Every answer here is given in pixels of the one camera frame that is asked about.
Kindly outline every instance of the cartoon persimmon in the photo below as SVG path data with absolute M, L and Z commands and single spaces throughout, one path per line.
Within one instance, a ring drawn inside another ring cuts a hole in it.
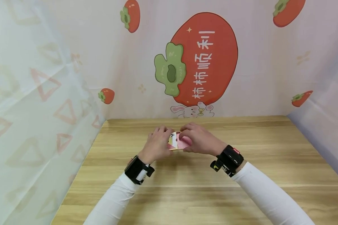
M 302 11 L 305 0 L 278 0 L 273 12 L 273 22 L 276 26 L 285 27 Z
M 134 33 L 140 23 L 140 8 L 136 0 L 126 1 L 123 10 L 120 11 L 121 21 L 130 33 Z
M 216 102 L 225 92 L 238 60 L 231 26 L 220 16 L 201 12 L 192 16 L 166 45 L 166 60 L 157 55 L 155 78 L 165 94 L 184 106 Z
M 114 100 L 114 91 L 109 88 L 103 88 L 99 93 L 98 96 L 102 102 L 105 104 L 110 104 Z
M 313 93 L 313 91 L 304 92 L 303 94 L 295 95 L 292 99 L 292 105 L 300 107 Z

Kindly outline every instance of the fabric backdrop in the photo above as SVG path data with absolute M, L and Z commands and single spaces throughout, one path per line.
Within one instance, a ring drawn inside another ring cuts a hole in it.
M 104 119 L 261 115 L 338 173 L 338 1 L 0 0 L 0 224 L 50 223 Z

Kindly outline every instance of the bow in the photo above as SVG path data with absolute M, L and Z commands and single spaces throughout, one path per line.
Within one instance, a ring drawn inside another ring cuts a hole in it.
M 198 116 L 202 116 L 202 115 L 204 115 L 204 114 L 203 114 L 203 111 L 204 111 L 204 109 L 199 109 Z

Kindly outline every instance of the white arm sleeve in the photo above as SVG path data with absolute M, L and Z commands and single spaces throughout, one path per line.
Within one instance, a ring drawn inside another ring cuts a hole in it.
M 233 177 L 274 225 L 314 225 L 300 206 L 252 164 Z
M 84 225 L 117 225 L 139 187 L 123 173 L 96 204 Z

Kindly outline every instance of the bunny illustration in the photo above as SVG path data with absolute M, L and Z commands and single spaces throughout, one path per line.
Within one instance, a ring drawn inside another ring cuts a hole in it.
M 213 106 L 205 105 L 203 102 L 198 102 L 197 106 L 172 106 L 171 111 L 173 113 L 178 113 L 178 118 L 197 118 L 200 116 L 204 117 L 213 117 L 214 113 L 212 113 Z

